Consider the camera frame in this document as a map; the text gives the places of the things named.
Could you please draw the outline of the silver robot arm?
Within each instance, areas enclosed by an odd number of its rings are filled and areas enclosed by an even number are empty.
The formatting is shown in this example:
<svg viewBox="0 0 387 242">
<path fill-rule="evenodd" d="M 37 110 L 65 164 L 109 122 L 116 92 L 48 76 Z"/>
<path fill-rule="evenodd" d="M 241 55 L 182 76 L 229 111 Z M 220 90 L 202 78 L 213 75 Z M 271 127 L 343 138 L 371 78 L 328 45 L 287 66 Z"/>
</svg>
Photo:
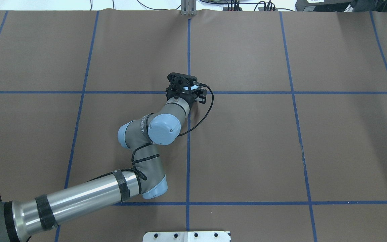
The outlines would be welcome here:
<svg viewBox="0 0 387 242">
<path fill-rule="evenodd" d="M 132 152 L 130 168 L 114 170 L 26 202 L 3 202 L 0 195 L 0 242 L 27 242 L 37 233 L 137 195 L 153 199 L 164 194 L 168 185 L 157 147 L 182 136 L 182 125 L 193 104 L 204 103 L 208 91 L 211 88 L 205 84 L 171 84 L 159 112 L 121 126 L 117 138 L 122 147 Z"/>
</svg>

